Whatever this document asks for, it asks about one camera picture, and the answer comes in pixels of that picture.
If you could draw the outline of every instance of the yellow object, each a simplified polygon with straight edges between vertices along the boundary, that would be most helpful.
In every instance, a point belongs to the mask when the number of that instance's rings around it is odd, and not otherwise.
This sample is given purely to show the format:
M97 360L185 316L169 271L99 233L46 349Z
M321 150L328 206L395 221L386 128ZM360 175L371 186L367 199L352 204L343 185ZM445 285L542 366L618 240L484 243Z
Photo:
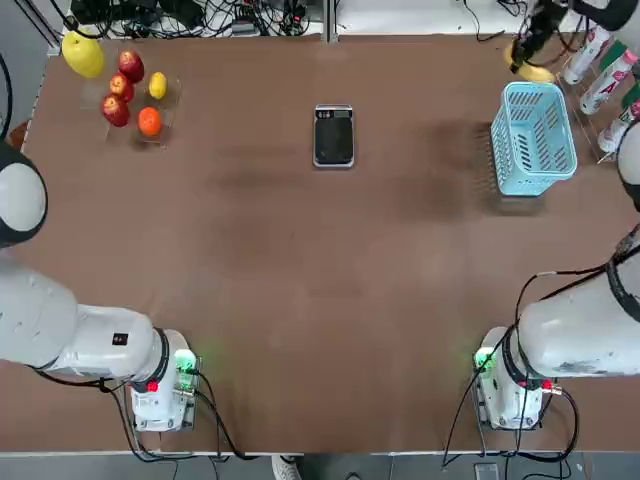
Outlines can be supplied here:
M76 32L69 32L62 39L62 56L74 72L86 78L97 77L104 69L100 43Z
M503 53L504 60L509 65L511 65L512 63L511 49L512 49L512 45L509 45L507 48L504 49L504 53ZM522 67L520 67L520 70L518 70L518 74L525 80L528 80L530 82L536 82L536 83L553 83L556 79L555 75L551 73L549 70L547 70L546 68L533 67L526 63L522 65Z
M167 93L167 77L163 73L156 72L149 79L149 95L160 100Z

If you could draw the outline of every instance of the shoe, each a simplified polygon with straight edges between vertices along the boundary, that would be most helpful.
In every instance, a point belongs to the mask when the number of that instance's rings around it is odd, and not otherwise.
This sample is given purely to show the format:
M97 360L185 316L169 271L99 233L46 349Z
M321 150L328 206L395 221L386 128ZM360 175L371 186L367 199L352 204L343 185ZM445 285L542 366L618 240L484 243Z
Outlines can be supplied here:
M287 463L280 455L273 455L271 457L273 476L276 480L302 480L300 472L298 472L298 467L293 463L293 460L291 460L291 462L292 463Z

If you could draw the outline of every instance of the blue plastic basket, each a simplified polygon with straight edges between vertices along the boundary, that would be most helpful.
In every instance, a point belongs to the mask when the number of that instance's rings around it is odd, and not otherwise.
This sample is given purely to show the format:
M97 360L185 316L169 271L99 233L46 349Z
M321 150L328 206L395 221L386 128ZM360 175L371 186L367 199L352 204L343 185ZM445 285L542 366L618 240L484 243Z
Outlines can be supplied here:
M564 97L551 83L507 85L491 139L504 195L540 195L578 166Z

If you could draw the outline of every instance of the lemon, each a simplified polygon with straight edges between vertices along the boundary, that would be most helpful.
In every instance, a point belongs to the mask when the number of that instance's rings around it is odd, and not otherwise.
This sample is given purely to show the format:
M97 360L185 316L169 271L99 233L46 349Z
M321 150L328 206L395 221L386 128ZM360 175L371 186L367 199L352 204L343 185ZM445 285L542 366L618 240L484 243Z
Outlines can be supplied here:
M167 93L167 77L161 72L156 72L149 79L149 95L160 100Z

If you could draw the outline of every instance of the red apple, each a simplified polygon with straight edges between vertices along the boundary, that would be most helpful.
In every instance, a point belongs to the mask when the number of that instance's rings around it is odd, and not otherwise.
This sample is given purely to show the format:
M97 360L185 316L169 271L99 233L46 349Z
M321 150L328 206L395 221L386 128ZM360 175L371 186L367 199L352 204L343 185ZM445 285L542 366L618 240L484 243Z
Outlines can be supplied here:
M102 114L114 127L124 127L129 122L127 102L117 95L107 95L102 100Z
M120 53L118 69L133 83L138 83L144 77L144 64L140 60L140 56L132 50Z
M109 90L125 102L129 102L133 98L133 83L121 73L116 73L111 77Z

